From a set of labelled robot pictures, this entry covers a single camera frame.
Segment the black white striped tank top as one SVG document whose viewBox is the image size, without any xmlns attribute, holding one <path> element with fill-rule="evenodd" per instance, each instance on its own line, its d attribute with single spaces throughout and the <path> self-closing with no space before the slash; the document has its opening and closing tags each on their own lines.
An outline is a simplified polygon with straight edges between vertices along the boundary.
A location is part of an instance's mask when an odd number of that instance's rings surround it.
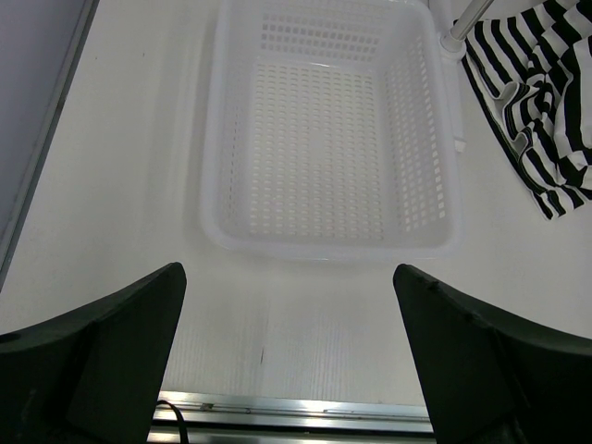
<svg viewBox="0 0 592 444">
<path fill-rule="evenodd" d="M 591 4 L 478 21 L 462 65 L 503 152 L 548 219 L 591 200 Z"/>
</svg>

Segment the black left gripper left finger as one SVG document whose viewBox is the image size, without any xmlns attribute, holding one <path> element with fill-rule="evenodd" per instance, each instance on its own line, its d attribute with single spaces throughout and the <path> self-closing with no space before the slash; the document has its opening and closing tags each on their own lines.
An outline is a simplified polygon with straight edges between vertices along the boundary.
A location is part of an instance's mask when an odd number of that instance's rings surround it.
<svg viewBox="0 0 592 444">
<path fill-rule="evenodd" d="M 187 279 L 180 263 L 1 337 L 4 443 L 143 443 Z"/>
</svg>

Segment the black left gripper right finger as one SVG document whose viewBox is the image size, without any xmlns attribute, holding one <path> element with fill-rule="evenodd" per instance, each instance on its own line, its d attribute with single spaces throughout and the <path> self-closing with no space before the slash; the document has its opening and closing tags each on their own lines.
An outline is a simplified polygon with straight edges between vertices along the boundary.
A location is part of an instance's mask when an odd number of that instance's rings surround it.
<svg viewBox="0 0 592 444">
<path fill-rule="evenodd" d="M 397 266 L 393 287 L 436 442 L 590 442 L 590 339 L 412 265 Z"/>
</svg>

